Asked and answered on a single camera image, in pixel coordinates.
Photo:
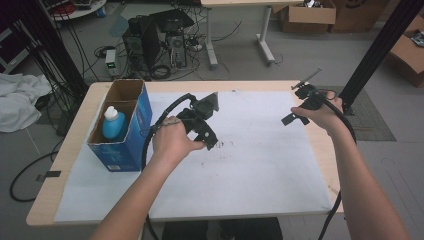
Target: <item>gray floor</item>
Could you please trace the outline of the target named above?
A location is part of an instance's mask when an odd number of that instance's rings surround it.
[[[95,61],[92,53],[94,49],[118,43],[119,38],[111,37],[109,30],[117,17],[125,12],[124,8],[125,6],[119,4],[109,4],[106,18],[89,15],[72,21],[91,63]],[[287,34],[280,31],[278,21],[273,18],[269,23],[267,42],[278,64],[267,67],[256,46],[254,35],[260,31],[263,8],[214,9],[213,13],[213,35],[217,37],[231,32],[240,20],[243,22],[234,36],[215,43],[220,61],[217,70],[209,70],[203,51],[199,55],[201,66],[197,73],[180,80],[302,79],[320,67],[323,71],[313,78],[313,83],[344,86],[383,24],[377,24],[371,32],[364,34]],[[82,69],[81,58],[66,26],[69,25],[65,23],[61,30],[63,38],[75,63]],[[205,33],[204,27],[205,24],[201,24],[200,32]],[[125,58],[121,58],[121,61],[125,64]],[[93,69],[102,81],[108,81],[107,70],[101,61]],[[14,72],[29,75],[41,73],[31,59],[25,60]],[[185,73],[187,71],[177,72],[172,77]],[[90,78],[92,75],[88,72],[86,77]],[[399,211],[411,239],[423,239],[424,88],[413,87],[383,63],[365,86],[365,90],[397,141],[362,141],[358,142],[358,146]],[[0,133],[0,239],[86,239],[95,229],[94,225],[42,228],[27,226],[25,219],[32,203],[17,203],[8,195],[9,185],[16,174],[36,158],[49,153],[60,140],[49,125],[34,124],[14,133]],[[41,183],[34,179],[38,174],[45,173],[50,164],[50,160],[45,159],[30,168],[17,182],[16,194],[22,198],[36,196]],[[323,222],[323,216],[280,217],[285,239],[316,239]],[[162,226],[156,225],[158,232]],[[211,239],[216,236],[215,222],[211,224],[210,235]],[[325,239],[349,239],[343,216],[337,216],[331,222]]]

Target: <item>white paper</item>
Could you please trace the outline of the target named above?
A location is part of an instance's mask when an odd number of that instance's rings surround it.
[[[149,93],[154,123],[185,93]],[[192,93],[201,99],[210,93]],[[216,219],[321,213],[332,207],[305,129],[281,119],[289,92],[220,92],[207,120],[218,143],[192,152],[162,187],[152,220]],[[183,102],[169,116],[177,115]],[[56,222],[100,221],[139,173],[110,173],[83,145],[70,173]]]

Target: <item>blue bottle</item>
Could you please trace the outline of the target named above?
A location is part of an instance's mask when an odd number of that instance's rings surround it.
[[[125,115],[118,112],[113,106],[107,108],[105,121],[103,122],[103,136],[109,142],[122,142],[128,131],[128,123]]]

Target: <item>human hand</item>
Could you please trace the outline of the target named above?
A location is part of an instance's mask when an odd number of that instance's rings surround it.
[[[343,100],[341,98],[335,97],[335,93],[331,91],[328,91],[326,95],[327,99],[329,99],[328,101],[343,112]],[[323,104],[320,109],[314,111],[307,110],[301,107],[293,107],[291,108],[291,111],[294,114],[311,119],[319,127],[327,130],[328,134],[330,135],[334,130],[337,130],[340,126],[344,126],[344,124],[334,113],[334,111],[327,107],[325,104]]]
[[[164,121],[176,120],[176,117],[166,118]],[[205,147],[203,141],[192,141],[187,137],[182,122],[162,126],[153,137],[153,151],[155,159],[160,159],[177,166],[193,150]]]

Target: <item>forearm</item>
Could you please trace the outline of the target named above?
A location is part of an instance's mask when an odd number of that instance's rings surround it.
[[[352,239],[407,239],[398,214],[383,192],[349,131],[330,131],[342,191],[343,208]]]
[[[165,180],[175,166],[155,161],[141,175],[103,219],[91,239],[137,239],[144,220]]]

